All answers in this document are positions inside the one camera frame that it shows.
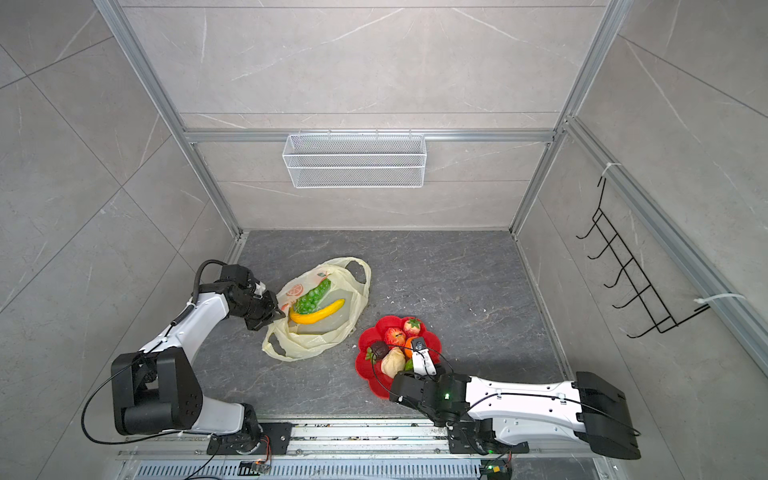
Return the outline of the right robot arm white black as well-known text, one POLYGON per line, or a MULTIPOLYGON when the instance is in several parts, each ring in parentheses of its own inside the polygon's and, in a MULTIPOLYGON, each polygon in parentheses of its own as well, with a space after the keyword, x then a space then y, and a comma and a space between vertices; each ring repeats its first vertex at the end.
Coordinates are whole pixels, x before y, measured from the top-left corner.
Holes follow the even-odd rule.
POLYGON ((453 453, 526 453, 541 442, 576 442, 604 457, 638 460, 640 433, 623 391, 591 373, 550 384, 504 383, 456 373, 396 375, 389 399, 448 430, 453 453))

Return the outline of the green fake grapes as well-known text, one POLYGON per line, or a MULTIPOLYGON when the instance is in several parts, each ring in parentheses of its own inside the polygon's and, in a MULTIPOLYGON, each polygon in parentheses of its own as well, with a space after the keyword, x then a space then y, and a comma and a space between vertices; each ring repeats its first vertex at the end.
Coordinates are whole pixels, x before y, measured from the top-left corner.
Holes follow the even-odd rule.
POLYGON ((332 282, 325 278, 316 287, 300 297, 293 305, 293 310, 300 315, 308 315, 318 310, 319 303, 327 295, 332 282))

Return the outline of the red fake strawberry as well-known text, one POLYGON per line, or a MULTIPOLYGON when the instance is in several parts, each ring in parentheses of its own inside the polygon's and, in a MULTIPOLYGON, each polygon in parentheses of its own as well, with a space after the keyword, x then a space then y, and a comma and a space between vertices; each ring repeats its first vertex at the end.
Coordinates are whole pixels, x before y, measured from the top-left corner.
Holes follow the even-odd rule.
POLYGON ((404 320, 402 330, 407 338, 419 337, 423 330, 423 322, 415 317, 409 317, 404 320))

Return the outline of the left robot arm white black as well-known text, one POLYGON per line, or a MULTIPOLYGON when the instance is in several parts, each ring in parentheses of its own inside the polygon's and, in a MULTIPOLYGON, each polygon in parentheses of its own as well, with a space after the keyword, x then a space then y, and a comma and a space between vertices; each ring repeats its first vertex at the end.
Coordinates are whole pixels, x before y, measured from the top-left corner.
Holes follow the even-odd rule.
POLYGON ((205 396, 193 369, 208 335, 231 316, 258 330, 284 313, 275 293, 259 281, 198 285, 166 330, 115 358, 103 384, 111 387, 115 430, 125 444, 186 433, 209 435, 218 446, 240 453, 261 446, 254 407, 205 396))

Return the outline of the yellow fake banana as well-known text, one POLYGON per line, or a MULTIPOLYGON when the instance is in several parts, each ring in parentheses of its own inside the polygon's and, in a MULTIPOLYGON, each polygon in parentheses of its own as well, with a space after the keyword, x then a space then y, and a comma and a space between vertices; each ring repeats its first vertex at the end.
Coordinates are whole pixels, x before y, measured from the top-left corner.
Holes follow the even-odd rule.
POLYGON ((312 313, 297 313, 293 307, 289 309, 289 319, 299 325, 312 325, 318 323, 338 312, 346 301, 339 299, 332 304, 312 313))

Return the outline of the orange fake fruit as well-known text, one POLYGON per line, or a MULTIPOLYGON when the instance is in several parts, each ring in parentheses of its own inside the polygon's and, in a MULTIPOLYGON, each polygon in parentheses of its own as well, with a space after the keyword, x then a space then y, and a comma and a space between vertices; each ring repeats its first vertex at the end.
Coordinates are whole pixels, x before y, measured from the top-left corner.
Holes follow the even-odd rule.
POLYGON ((415 337, 409 337, 406 339, 405 345, 403 346, 404 353, 408 359, 411 359, 413 357, 413 342, 415 340, 415 337))

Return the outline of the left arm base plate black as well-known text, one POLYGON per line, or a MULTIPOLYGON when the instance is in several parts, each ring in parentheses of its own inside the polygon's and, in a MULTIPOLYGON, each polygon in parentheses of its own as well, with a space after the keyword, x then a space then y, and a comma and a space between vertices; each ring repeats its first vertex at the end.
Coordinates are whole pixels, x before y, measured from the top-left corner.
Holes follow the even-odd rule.
POLYGON ((261 423, 255 433, 245 429, 224 436, 213 436, 206 454, 214 455, 284 455, 287 453, 293 424, 261 423))

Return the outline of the dark brown fake fruit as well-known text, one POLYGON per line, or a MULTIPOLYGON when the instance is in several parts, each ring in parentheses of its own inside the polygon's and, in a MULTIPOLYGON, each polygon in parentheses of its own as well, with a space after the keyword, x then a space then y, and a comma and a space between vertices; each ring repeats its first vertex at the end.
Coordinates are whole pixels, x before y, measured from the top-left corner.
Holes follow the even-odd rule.
POLYGON ((365 359, 371 364, 383 360, 389 353, 390 347, 384 341, 375 341, 366 350, 365 359))

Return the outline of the aluminium mounting rail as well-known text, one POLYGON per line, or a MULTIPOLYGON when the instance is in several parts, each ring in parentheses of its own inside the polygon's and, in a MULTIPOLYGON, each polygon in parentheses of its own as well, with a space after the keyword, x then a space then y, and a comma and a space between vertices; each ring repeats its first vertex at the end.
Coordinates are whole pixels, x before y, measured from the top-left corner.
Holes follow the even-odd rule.
POLYGON ((170 436, 120 450, 109 479, 623 479, 586 446, 544 441, 523 453, 452 452, 457 439, 426 420, 294 419, 269 453, 213 454, 170 436))

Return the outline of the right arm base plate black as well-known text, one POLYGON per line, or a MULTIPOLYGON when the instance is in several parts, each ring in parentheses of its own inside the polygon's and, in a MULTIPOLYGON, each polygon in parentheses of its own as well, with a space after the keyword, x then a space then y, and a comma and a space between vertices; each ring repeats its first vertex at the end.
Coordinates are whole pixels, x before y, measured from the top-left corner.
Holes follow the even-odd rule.
POLYGON ((447 427, 449 450, 452 454, 474 453, 492 454, 527 454, 530 447, 527 442, 508 445, 496 439, 493 421, 462 421, 447 427))

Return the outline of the yellow plastic bag fruit print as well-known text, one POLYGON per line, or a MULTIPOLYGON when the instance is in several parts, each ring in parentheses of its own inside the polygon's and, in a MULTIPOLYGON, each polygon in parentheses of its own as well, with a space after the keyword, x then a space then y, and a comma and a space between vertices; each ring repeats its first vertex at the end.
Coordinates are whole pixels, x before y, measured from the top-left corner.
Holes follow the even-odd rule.
POLYGON ((356 257, 327 260, 289 281, 277 294, 278 304, 286 317, 268 327, 262 351, 273 359, 295 362, 316 357, 340 344, 355 330, 367 307, 371 283, 370 266, 356 257), (318 310, 339 299, 344 299, 345 305, 334 315, 312 325, 291 321, 289 309, 325 278, 332 282, 332 286, 319 303, 318 310))

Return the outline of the red flower shaped plate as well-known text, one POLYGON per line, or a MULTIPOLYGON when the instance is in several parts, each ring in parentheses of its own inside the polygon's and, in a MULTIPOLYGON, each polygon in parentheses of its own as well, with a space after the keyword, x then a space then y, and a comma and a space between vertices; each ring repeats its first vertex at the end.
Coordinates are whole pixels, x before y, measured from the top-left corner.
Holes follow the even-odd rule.
MULTIPOLYGON (((392 385, 394 379, 390 379, 384 375, 380 369, 380 361, 375 364, 371 364, 365 359, 367 348, 375 341, 384 341, 384 334, 388 328, 400 328, 402 329, 404 320, 409 317, 398 317, 393 315, 384 316, 379 319, 374 327, 365 330, 358 339, 358 350, 355 361, 355 369, 358 375, 368 382, 370 390, 379 398, 389 398, 389 388, 392 385)), ((428 348, 430 349, 430 356, 435 366, 440 366, 442 360, 440 354, 442 353, 442 344, 439 337, 432 332, 426 324, 423 322, 423 330, 419 337, 423 337, 426 341, 428 348)), ((411 359, 406 357, 405 370, 402 372, 414 372, 413 363, 411 359)))

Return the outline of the red pink fake apple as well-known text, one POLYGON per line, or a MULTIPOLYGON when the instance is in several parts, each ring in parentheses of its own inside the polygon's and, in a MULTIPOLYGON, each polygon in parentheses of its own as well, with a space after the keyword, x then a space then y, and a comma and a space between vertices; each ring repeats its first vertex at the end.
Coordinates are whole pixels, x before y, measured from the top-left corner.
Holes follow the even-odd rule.
POLYGON ((404 347, 407 341, 407 335, 400 328, 388 328, 384 334, 384 342, 390 348, 404 347))

